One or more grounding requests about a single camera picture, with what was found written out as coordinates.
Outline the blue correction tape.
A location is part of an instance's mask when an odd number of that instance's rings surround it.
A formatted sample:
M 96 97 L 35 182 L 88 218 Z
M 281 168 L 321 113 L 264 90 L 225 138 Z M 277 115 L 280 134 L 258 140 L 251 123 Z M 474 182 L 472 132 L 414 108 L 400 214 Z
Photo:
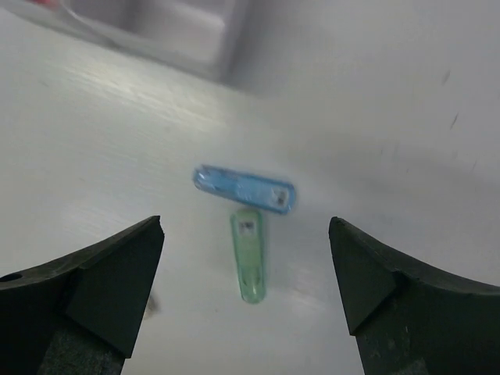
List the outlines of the blue correction tape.
M 281 215 L 293 209 L 297 198 L 288 182 L 215 166 L 195 168 L 193 182 L 200 191 Z

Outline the green correction tape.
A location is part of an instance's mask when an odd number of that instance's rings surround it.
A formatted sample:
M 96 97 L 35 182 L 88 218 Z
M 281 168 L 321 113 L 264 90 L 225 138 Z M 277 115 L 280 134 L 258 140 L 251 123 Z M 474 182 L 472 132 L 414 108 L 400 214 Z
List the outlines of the green correction tape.
M 231 216 L 230 225 L 241 297 L 258 304 L 266 296 L 261 214 L 255 209 L 239 209 Z

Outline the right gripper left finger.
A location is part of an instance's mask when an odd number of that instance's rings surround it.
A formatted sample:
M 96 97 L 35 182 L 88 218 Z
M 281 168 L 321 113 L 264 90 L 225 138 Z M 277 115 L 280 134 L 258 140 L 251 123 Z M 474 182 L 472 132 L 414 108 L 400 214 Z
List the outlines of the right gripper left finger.
M 120 374 L 163 250 L 159 216 L 1 278 L 3 374 Z

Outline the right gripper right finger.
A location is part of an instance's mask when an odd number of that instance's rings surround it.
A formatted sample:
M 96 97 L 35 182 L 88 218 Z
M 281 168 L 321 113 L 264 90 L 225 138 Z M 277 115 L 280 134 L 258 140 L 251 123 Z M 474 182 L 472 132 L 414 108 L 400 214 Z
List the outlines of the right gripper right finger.
M 330 248 L 366 374 L 497 374 L 499 288 L 445 272 L 334 217 Z

